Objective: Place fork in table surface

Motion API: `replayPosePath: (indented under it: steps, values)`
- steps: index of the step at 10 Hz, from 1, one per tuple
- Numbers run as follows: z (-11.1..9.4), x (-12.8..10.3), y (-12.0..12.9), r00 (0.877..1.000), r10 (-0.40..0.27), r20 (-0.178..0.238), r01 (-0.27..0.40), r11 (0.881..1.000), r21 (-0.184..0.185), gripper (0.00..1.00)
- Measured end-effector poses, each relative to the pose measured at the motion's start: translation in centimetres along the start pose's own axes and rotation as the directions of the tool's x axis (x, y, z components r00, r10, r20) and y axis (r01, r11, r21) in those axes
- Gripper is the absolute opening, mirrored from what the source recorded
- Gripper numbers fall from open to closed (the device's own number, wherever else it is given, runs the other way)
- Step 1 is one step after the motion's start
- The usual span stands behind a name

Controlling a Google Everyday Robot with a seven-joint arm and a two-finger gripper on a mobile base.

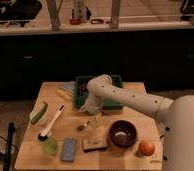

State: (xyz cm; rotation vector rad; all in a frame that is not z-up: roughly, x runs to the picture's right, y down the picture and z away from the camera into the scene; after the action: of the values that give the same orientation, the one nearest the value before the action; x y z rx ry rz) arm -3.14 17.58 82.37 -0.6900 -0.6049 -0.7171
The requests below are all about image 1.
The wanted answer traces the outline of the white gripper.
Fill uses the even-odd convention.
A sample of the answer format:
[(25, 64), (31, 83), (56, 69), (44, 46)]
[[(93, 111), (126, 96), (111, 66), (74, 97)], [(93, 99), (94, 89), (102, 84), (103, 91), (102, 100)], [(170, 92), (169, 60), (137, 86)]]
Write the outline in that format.
[(78, 112), (88, 112), (90, 114), (97, 114), (95, 116), (95, 125), (99, 127), (102, 120), (102, 99), (100, 97), (89, 95), (85, 103), (79, 108)]

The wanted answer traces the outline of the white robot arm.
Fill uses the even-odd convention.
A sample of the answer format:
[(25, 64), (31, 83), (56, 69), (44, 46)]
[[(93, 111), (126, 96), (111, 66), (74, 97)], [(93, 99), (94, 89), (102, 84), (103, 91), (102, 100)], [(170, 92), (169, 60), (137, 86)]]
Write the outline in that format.
[(87, 83), (88, 96), (82, 108), (90, 114), (102, 111), (103, 99), (119, 102), (165, 126), (162, 171), (194, 171), (194, 95), (175, 100), (113, 85), (103, 74)]

